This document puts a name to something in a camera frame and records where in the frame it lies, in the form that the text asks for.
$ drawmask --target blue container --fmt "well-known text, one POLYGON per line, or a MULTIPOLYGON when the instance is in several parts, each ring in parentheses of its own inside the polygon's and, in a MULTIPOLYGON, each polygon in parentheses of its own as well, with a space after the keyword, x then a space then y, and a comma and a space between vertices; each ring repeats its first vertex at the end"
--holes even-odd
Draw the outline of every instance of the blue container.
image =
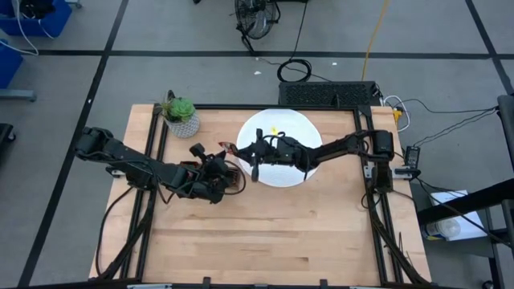
POLYGON ((0 43, 0 89, 7 88, 22 61, 23 58, 19 52, 0 43))
MULTIPOLYGON (((54 5, 55 12, 41 19, 41 22, 39 22, 39 19, 21 19, 23 32, 25 32, 26 36, 48 37, 44 32, 46 31, 51 37, 57 37, 63 31, 64 25, 66 25, 67 20, 70 18, 71 8, 65 0, 48 1, 51 1, 54 5)), ((0 0, 0 14, 10 17, 0 18, 0 29, 8 35, 21 36, 22 32, 19 30, 18 20, 15 17, 16 12, 11 3, 11 0, 0 0)))

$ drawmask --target wooden table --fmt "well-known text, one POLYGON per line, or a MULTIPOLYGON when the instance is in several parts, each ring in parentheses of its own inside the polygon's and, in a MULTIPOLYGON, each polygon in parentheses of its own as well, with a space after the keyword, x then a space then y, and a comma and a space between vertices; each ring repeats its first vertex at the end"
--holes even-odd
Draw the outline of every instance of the wooden table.
MULTIPOLYGON (((152 109, 152 105, 133 106, 124 136, 127 146, 145 151, 152 109)), ((195 136, 182 140, 168 134, 164 162, 194 161, 189 147, 198 142, 206 153, 219 152, 218 142, 235 142, 244 122, 257 113, 198 112, 201 127, 195 136)), ((300 112, 316 126, 324 143, 355 131, 351 112, 300 112)), ((400 151, 391 109, 372 108, 372 112, 375 128, 394 132, 394 145, 400 151)), ((157 135, 161 126, 159 120, 157 135)), ((401 165, 402 160, 395 157, 392 164, 401 165)), ((127 188, 124 178, 115 179, 108 203, 127 188)), ((394 181, 394 188, 410 195, 408 181, 394 181)), ((318 285, 320 279, 327 279, 330 285, 377 286, 369 214, 360 203, 364 192, 359 157, 345 156, 325 162, 301 185, 277 189, 249 181, 243 193, 225 196, 217 205, 174 198, 166 206, 157 199, 143 281, 201 283, 209 276, 212 283, 318 285)), ((126 241, 134 196, 120 201, 109 215, 100 250, 102 270, 126 241)), ((394 230, 402 232, 404 251, 421 276, 430 280, 412 201, 391 193, 389 203, 394 230)), ((134 276, 138 250, 136 245, 129 276, 134 276)), ((394 280, 385 250, 384 256, 389 280, 394 280)))

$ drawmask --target gray floor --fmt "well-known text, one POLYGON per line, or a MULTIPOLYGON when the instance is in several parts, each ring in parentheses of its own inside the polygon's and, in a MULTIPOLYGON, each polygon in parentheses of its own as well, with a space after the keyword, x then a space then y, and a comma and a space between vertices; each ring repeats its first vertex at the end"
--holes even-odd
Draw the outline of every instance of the gray floor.
MULTIPOLYGON (((82 1, 84 8, 74 9, 59 38, 37 39, 36 46, 103 50, 122 1, 82 1)), ((510 15, 514 2, 474 3, 496 51, 514 54, 514 18, 510 15)), ((294 47, 303 6, 285 3, 280 7, 282 21, 266 38, 254 42, 256 49, 291 51, 294 47)), ((311 0, 298 50, 363 52, 380 9, 378 0, 311 0)), ((203 0, 197 6, 191 0, 129 0, 113 49, 244 51, 232 12, 232 0, 203 0)), ((0 38, 27 47, 22 39, 2 32, 0 38)), ((373 51, 486 54, 487 48, 464 0, 391 0, 373 51)), ((283 62, 287 58, 268 59, 283 62)), ((25 60, 10 87, 34 89, 38 101, 0 102, 0 122, 12 123, 18 132, 0 167, 0 287, 18 284, 100 57, 25 60)), ((363 59, 308 60, 316 74, 328 79, 360 79, 363 59)), ((514 60, 502 60, 502 64, 514 77, 514 60)), ((371 59, 367 79, 377 81, 386 95, 417 98, 440 110, 488 108, 495 105, 498 95, 505 94, 490 59, 371 59)), ((111 56, 88 125, 108 128, 122 138, 131 105, 160 100, 170 88, 203 104, 276 104, 278 85, 276 67, 251 57, 111 56)), ((416 103, 407 108, 412 124, 401 134, 404 146, 468 116, 434 115, 416 103)), ((470 191, 513 175, 497 116, 423 145, 420 165, 424 180, 470 191)), ((32 285, 88 277, 110 184, 103 165, 74 161, 32 285)), ((499 222, 498 212, 493 214, 499 222)), ((490 279, 484 257, 430 242, 426 252, 433 280, 442 285, 479 288, 490 279)), ((514 287, 511 275, 505 282, 514 287)))

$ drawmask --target green succulent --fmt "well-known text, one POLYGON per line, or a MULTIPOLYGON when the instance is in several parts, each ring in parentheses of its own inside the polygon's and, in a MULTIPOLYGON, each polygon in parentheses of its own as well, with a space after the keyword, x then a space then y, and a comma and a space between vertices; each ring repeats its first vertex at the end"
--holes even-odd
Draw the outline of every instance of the green succulent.
POLYGON ((162 115, 171 122, 187 122, 195 112, 191 100, 173 98, 161 103, 162 115))

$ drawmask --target white cord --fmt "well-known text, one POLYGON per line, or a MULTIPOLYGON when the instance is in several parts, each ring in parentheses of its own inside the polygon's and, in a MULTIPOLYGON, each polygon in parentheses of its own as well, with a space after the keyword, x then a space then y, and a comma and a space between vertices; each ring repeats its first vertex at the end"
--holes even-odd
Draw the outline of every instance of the white cord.
MULTIPOLYGON (((32 42, 27 38, 27 36, 25 35, 25 31, 23 31, 23 28, 22 28, 22 21, 20 20, 20 14, 21 14, 21 4, 19 2, 19 0, 16 0, 16 4, 18 5, 18 9, 16 10, 16 19, 18 20, 18 27, 19 27, 19 30, 22 32, 22 35, 23 35, 23 38, 27 41, 27 43, 29 43, 29 45, 32 46, 32 48, 34 49, 35 52, 32 52, 32 51, 24 51, 24 50, 21 50, 21 49, 18 49, 16 47, 12 47, 11 45, 7 44, 7 43, 4 43, 3 41, 0 41, 0 43, 2 45, 4 45, 5 47, 9 47, 10 49, 14 50, 14 51, 17 51, 17 52, 20 52, 20 53, 25 53, 25 54, 28 54, 28 55, 34 55, 34 56, 39 56, 39 50, 38 48, 32 44, 32 42)), ((39 26, 41 27, 41 29, 43 30, 43 32, 50 38, 50 39, 53 39, 53 37, 48 34, 48 32, 44 29, 43 25, 41 24, 41 19, 38 21, 39 23, 39 26)))
POLYGON ((409 116, 409 112, 407 111, 407 108, 406 108, 406 107, 405 107, 405 105, 403 104, 403 101, 402 101, 402 100, 400 100, 400 98, 399 98, 399 97, 397 97, 397 96, 387 96, 387 97, 383 100, 383 101, 384 101, 384 104, 385 104, 385 103, 386 103, 386 101, 387 101, 388 99, 390 99, 390 98, 394 98, 394 99, 396 99, 396 100, 398 100, 398 101, 400 102, 400 104, 403 106, 403 111, 405 112, 405 115, 407 116, 407 125, 406 125, 406 126, 404 126, 403 128, 400 128, 400 129, 398 130, 398 132, 403 132, 403 131, 404 131, 404 130, 406 130, 406 129, 409 127, 409 125, 410 125, 410 116, 409 116))

